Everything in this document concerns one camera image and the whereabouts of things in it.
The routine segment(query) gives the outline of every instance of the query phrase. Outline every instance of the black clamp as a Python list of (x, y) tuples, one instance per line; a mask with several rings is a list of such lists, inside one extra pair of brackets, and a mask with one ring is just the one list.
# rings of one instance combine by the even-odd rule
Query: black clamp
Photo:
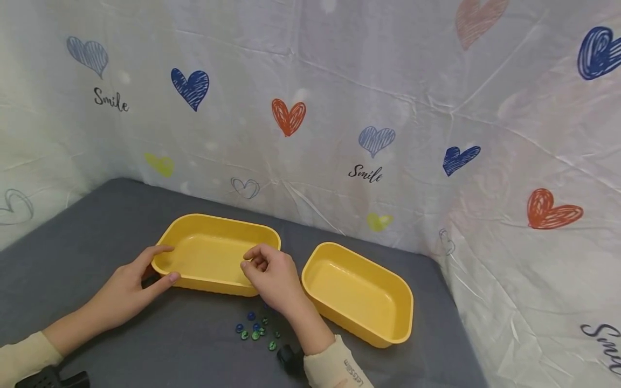
[(46, 366), (39, 373), (26, 377), (15, 388), (90, 388), (88, 373), (80, 372), (67, 380), (61, 380), (54, 367)]
[(287, 374), (297, 377), (304, 375), (304, 352), (302, 350), (293, 353), (289, 345), (284, 345), (276, 356)]

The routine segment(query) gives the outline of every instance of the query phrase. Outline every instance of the right hand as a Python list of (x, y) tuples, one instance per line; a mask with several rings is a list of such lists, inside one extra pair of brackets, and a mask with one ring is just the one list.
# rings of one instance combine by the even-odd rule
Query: right hand
[(287, 317), (310, 302), (302, 290), (291, 256), (267, 244), (259, 244), (243, 258), (244, 275), (271, 308)]

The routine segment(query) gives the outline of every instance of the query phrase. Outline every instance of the white backdrop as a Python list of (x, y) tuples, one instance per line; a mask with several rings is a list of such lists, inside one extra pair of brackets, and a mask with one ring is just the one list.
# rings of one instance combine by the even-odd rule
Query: white backdrop
[(434, 257), (493, 387), (621, 386), (615, 0), (5, 0), (0, 32), (0, 248), (130, 177)]

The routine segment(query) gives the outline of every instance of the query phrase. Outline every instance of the tray rim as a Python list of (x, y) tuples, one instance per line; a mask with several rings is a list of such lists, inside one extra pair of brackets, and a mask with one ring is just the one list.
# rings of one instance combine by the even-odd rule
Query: tray rim
[[(410, 295), (410, 317), (409, 317), (409, 325), (408, 325), (407, 333), (406, 333), (404, 336), (402, 336), (402, 337), (400, 337), (400, 338), (393, 339), (393, 338), (388, 338), (388, 337), (385, 337), (385, 336), (383, 336), (383, 335), (380, 335), (377, 331), (375, 331), (375, 330), (371, 329), (370, 327), (368, 327), (368, 326), (366, 326), (366, 325), (364, 325), (364, 324), (362, 324), (362, 323), (358, 322), (357, 320), (354, 320), (354, 319), (353, 319), (353, 318), (351, 318), (349, 315), (344, 314), (344, 313), (342, 313), (341, 311), (339, 311), (338, 309), (334, 308), (334, 307), (333, 307), (330, 303), (328, 303), (328, 302), (326, 302), (325, 300), (322, 300), (322, 299), (320, 299), (320, 298), (318, 298), (318, 297), (316, 297), (315, 295), (313, 295), (313, 294), (312, 294), (312, 292), (311, 292), (311, 291), (309, 290), (309, 288), (307, 287), (307, 284), (306, 284), (306, 277), (305, 277), (305, 275), (306, 275), (306, 271), (307, 271), (307, 269), (308, 269), (308, 267), (309, 267), (309, 263), (312, 261), (313, 257), (315, 256), (315, 254), (317, 253), (317, 251), (319, 250), (319, 248), (321, 248), (321, 247), (322, 247), (322, 246), (324, 246), (324, 245), (336, 245), (336, 246), (338, 246), (338, 247), (339, 247), (339, 248), (341, 248), (341, 249), (344, 249), (344, 250), (346, 250), (346, 251), (349, 251), (350, 253), (353, 253), (355, 256), (357, 256), (357, 257), (359, 257), (359, 258), (361, 258), (361, 259), (363, 259), (363, 260), (366, 260), (366, 261), (370, 262), (373, 266), (378, 267), (380, 270), (382, 270), (382, 271), (386, 271), (386, 272), (388, 272), (389, 274), (392, 274), (394, 277), (396, 277), (398, 280), (400, 280), (400, 281), (401, 281), (401, 282), (402, 282), (402, 283), (406, 286), (406, 289), (407, 289), (407, 291), (408, 291), (408, 294)], [(369, 331), (370, 333), (372, 333), (373, 335), (377, 336), (378, 338), (381, 338), (382, 340), (384, 340), (384, 341), (386, 341), (386, 342), (388, 342), (388, 343), (390, 343), (390, 344), (396, 345), (396, 344), (399, 344), (399, 343), (403, 343), (403, 342), (407, 341), (407, 339), (408, 339), (408, 338), (410, 338), (410, 336), (412, 335), (412, 323), (414, 322), (414, 294), (412, 293), (412, 289), (410, 288), (410, 285), (409, 285), (409, 284), (408, 284), (405, 280), (403, 280), (403, 278), (402, 278), (402, 277), (400, 277), (400, 276), (399, 276), (399, 275), (397, 275), (396, 273), (392, 272), (390, 269), (385, 268), (385, 267), (382, 267), (382, 266), (381, 266), (381, 265), (379, 265), (378, 263), (375, 263), (374, 261), (369, 260), (368, 258), (366, 258), (366, 257), (362, 256), (361, 254), (359, 254), (359, 253), (357, 253), (357, 252), (352, 251), (351, 249), (347, 248), (346, 246), (343, 246), (343, 245), (341, 245), (341, 244), (339, 244), (339, 243), (335, 243), (335, 242), (332, 242), (332, 241), (325, 241), (325, 242), (323, 242), (323, 243), (321, 243), (321, 244), (317, 245), (317, 246), (315, 247), (315, 250), (314, 250), (314, 251), (310, 254), (310, 257), (309, 257), (309, 259), (307, 260), (306, 264), (304, 265), (304, 269), (302, 270), (301, 281), (302, 281), (302, 286), (303, 286), (304, 290), (306, 291), (306, 293), (307, 293), (307, 294), (308, 294), (311, 298), (313, 298), (313, 299), (314, 299), (314, 300), (316, 300), (317, 302), (320, 302), (321, 304), (324, 304), (324, 305), (325, 305), (326, 307), (328, 307), (329, 309), (331, 309), (331, 310), (333, 310), (334, 312), (336, 312), (336, 313), (338, 313), (338, 314), (340, 314), (340, 315), (344, 316), (344, 317), (345, 317), (345, 318), (347, 318), (349, 321), (351, 321), (351, 322), (355, 323), (356, 325), (358, 325), (358, 326), (360, 326), (360, 327), (364, 328), (365, 330), (368, 330), (368, 331)]]
[[(246, 222), (246, 221), (241, 221), (241, 220), (228, 219), (228, 218), (225, 218), (225, 217), (218, 217), (216, 215), (201, 214), (201, 213), (190, 213), (190, 214), (182, 215), (181, 217), (179, 217), (176, 220), (172, 221), (171, 224), (168, 226), (168, 228), (166, 228), (166, 231), (164, 233), (162, 233), (160, 239), (157, 242), (157, 245), (160, 245), (162, 243), (162, 240), (164, 240), (164, 237), (166, 237), (168, 232), (174, 227), (174, 225), (177, 222), (179, 222), (179, 221), (181, 221), (182, 219), (185, 219), (185, 218), (196, 217), (196, 216), (205, 217), (205, 218), (209, 218), (209, 219), (219, 219), (219, 220), (229, 221), (229, 222), (233, 222), (233, 223), (244, 223), (246, 225), (252, 225), (252, 226), (257, 226), (257, 227), (269, 229), (272, 232), (274, 232), (274, 234), (278, 238), (278, 248), (277, 248), (278, 250), (280, 250), (280, 247), (282, 245), (282, 241), (280, 239), (280, 234), (278, 234), (278, 232), (274, 228), (271, 228), (271, 227), (269, 227), (267, 225), (261, 225), (260, 223), (253, 223), (253, 222)], [(157, 273), (159, 273), (160, 275), (164, 275), (165, 276), (165, 275), (169, 274), (170, 271), (165, 271), (165, 270), (161, 269), (155, 263), (155, 258), (156, 257), (157, 256), (153, 257), (153, 260), (151, 261), (151, 266), (153, 267), (153, 269)], [(206, 283), (228, 284), (230, 286), (236, 286), (236, 287), (254, 288), (252, 285), (246, 286), (246, 285), (239, 284), (239, 283), (228, 282), (228, 281), (220, 281), (220, 280), (214, 280), (214, 279), (206, 279), (204, 277), (183, 275), (181, 273), (180, 273), (180, 275), (181, 275), (181, 279), (191, 279), (191, 280), (196, 280), (196, 281), (206, 282)]]

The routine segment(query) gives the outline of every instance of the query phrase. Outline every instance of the pink heart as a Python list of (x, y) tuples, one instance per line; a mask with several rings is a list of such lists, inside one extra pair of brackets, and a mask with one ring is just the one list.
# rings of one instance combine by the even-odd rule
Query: pink heart
[(457, 9), (455, 26), (464, 50), (496, 24), (509, 5), (509, 0), (488, 0), (483, 7), (479, 2), (463, 0)]

